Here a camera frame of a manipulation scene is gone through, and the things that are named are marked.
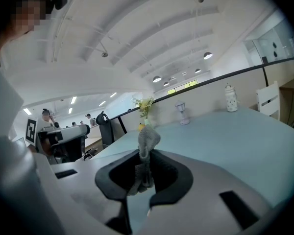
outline window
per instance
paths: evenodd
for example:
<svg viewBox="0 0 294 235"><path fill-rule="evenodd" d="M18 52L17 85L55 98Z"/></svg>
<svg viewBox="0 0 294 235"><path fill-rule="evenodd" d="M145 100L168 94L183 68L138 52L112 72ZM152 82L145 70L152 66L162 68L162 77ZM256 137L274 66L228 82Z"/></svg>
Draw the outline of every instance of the window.
<svg viewBox="0 0 294 235"><path fill-rule="evenodd" d="M180 91L182 89L188 88L188 87L193 86L195 84L198 84L198 81L197 80L194 80L192 82L189 82L189 83L180 85L178 87L175 87L174 89L171 89L171 90L167 91L167 93L168 93L168 95L170 95L170 94L172 94L174 92L178 92L178 91Z"/></svg>
<svg viewBox="0 0 294 235"><path fill-rule="evenodd" d="M195 84L198 84L198 81L197 80L194 80L194 81L190 82L189 84L190 84L190 86L193 86Z"/></svg>
<svg viewBox="0 0 294 235"><path fill-rule="evenodd" d="M172 89L172 90L167 91L168 95L170 95L170 94L172 94L174 92L175 92L175 89Z"/></svg>

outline flower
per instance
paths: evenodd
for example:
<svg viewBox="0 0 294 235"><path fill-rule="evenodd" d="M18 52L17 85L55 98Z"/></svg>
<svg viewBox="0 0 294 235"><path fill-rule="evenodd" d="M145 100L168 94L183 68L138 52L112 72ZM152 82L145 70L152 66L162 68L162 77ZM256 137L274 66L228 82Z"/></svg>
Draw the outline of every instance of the flower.
<svg viewBox="0 0 294 235"><path fill-rule="evenodd" d="M140 107L139 111L142 112L141 118L143 117L148 118L149 109L151 105L153 104L153 102L155 101L154 98L153 97L145 98L145 99L133 98L133 101L135 104L138 104L138 106Z"/></svg>

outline ceiling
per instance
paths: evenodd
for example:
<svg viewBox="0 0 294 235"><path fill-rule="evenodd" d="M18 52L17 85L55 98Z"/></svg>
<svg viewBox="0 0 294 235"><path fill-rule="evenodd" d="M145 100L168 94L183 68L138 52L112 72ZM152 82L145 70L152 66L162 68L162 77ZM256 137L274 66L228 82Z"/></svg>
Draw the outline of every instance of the ceiling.
<svg viewBox="0 0 294 235"><path fill-rule="evenodd" d="M68 0L4 48L3 72L26 107L73 95L92 94L96 105L105 93L154 92L156 75L163 84L177 73L209 70L264 6L256 0ZM209 60L206 51L214 54Z"/></svg>
<svg viewBox="0 0 294 235"><path fill-rule="evenodd" d="M106 106L108 102L106 102L101 107L99 105L103 101L107 100L107 98L109 98L110 95L111 94L96 94L96 95L88 95L88 96L78 96L74 104L71 104L72 98L70 97L66 99L61 99L57 101L35 105L32 107L29 107L28 109L32 113L32 115L37 118L41 117L42 109L48 109L50 111L50 114L54 116L55 118L58 118L58 117L65 118L65 117L79 114L82 112L91 111L97 108L104 109L104 107ZM116 94L113 97L113 99L115 100L118 97L119 95ZM69 108L73 109L70 114L68 113Z"/></svg>

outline vase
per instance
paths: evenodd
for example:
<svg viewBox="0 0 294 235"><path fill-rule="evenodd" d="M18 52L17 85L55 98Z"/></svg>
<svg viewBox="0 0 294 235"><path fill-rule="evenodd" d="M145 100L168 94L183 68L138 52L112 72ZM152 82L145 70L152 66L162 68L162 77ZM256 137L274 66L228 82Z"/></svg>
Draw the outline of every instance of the vase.
<svg viewBox="0 0 294 235"><path fill-rule="evenodd" d="M151 123L149 121L149 118L145 118L145 125L148 125L148 124L152 127L152 125L151 125Z"/></svg>

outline light blue table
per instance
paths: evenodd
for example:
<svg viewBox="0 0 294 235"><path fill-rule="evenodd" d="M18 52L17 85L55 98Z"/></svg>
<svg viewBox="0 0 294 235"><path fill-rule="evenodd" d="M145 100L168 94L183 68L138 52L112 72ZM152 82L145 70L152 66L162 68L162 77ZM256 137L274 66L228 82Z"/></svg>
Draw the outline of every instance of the light blue table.
<svg viewBox="0 0 294 235"><path fill-rule="evenodd" d="M233 113L213 112L188 125L172 123L155 130L161 136L156 149L219 165L272 206L294 191L294 129L262 113L241 107ZM129 132L94 159L137 146L138 131Z"/></svg>

